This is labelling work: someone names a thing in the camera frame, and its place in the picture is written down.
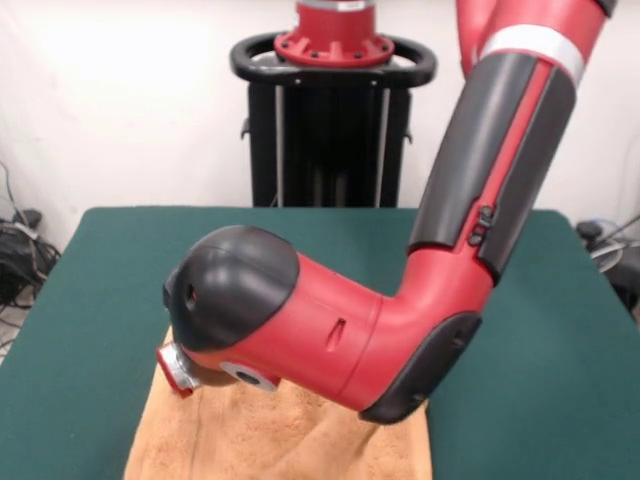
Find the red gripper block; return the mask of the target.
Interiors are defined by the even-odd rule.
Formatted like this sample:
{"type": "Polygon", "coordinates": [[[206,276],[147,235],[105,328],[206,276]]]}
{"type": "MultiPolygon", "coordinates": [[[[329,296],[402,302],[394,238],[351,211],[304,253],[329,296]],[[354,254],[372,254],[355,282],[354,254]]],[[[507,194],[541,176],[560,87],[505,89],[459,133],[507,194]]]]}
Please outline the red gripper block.
{"type": "Polygon", "coordinates": [[[181,348],[167,343],[157,349],[157,363],[175,394],[186,398],[193,394],[192,377],[181,348]]]}

